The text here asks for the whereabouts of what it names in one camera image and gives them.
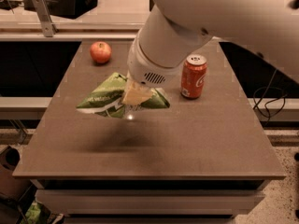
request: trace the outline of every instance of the green chip bag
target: green chip bag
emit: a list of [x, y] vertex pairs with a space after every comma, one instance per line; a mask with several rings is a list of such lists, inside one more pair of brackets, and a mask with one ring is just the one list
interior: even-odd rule
[[[150, 96], [147, 91], [146, 100], [143, 97], [143, 99], [141, 99], [143, 102], [140, 104], [126, 104], [123, 100], [127, 82], [132, 81], [119, 73], [113, 73], [77, 105], [77, 111], [87, 114], [97, 114], [103, 117], [123, 118], [128, 111], [142, 110], [145, 108], [168, 108], [170, 106], [167, 99], [158, 89], [150, 89]], [[134, 92], [134, 95], [142, 96], [142, 93]]]

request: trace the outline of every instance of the brown tabletop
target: brown tabletop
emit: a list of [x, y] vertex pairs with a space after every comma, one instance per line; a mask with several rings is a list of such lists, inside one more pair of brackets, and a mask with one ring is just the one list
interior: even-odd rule
[[202, 96], [165, 91], [167, 110], [133, 119], [79, 113], [76, 105], [113, 72], [127, 73], [131, 40], [107, 41], [111, 61], [94, 65], [82, 42], [28, 147], [16, 177], [33, 179], [281, 179], [285, 176], [218, 40], [200, 53], [208, 71]]

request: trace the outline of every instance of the snack bag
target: snack bag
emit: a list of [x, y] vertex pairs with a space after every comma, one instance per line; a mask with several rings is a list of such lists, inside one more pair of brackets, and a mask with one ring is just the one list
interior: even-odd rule
[[115, 72], [77, 105], [77, 111], [123, 118], [131, 110], [168, 108], [170, 104], [162, 93]]

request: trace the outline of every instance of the metal bracket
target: metal bracket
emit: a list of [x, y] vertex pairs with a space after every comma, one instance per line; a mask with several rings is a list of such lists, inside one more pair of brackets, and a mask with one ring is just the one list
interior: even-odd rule
[[40, 20], [41, 28], [45, 37], [53, 37], [58, 32], [52, 22], [45, 0], [32, 0], [37, 16]]

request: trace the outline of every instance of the can top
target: can top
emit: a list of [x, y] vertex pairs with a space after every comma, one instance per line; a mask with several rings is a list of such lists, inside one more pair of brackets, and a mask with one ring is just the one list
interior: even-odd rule
[[187, 62], [192, 65], [203, 65], [206, 63], [206, 57], [202, 55], [192, 54], [187, 57]]

